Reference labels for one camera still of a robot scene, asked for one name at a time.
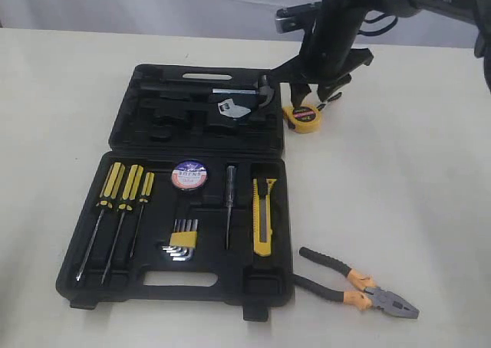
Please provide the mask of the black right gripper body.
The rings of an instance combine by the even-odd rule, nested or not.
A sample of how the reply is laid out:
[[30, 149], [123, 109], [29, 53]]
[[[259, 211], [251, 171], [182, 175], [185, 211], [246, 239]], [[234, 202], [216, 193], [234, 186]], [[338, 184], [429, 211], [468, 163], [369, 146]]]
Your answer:
[[321, 0], [298, 55], [300, 81], [328, 84], [371, 64], [370, 50], [352, 47], [372, 1]]

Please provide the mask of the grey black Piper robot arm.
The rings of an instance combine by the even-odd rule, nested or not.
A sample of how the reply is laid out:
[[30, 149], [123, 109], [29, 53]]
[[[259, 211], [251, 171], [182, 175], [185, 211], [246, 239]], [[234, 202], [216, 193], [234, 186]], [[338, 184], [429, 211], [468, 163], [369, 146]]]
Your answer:
[[363, 23], [371, 23], [367, 14], [380, 12], [381, 18], [410, 18], [422, 10], [475, 25], [479, 34], [474, 54], [483, 59], [486, 80], [490, 79], [490, 0], [321, 0], [315, 3], [281, 8], [276, 13], [279, 32], [303, 30], [298, 55], [273, 69], [271, 77], [288, 83], [293, 107], [300, 107], [318, 87], [320, 101], [326, 101], [339, 88], [351, 82], [351, 73], [369, 65], [373, 54], [367, 48], [355, 49], [355, 38], [363, 34]]

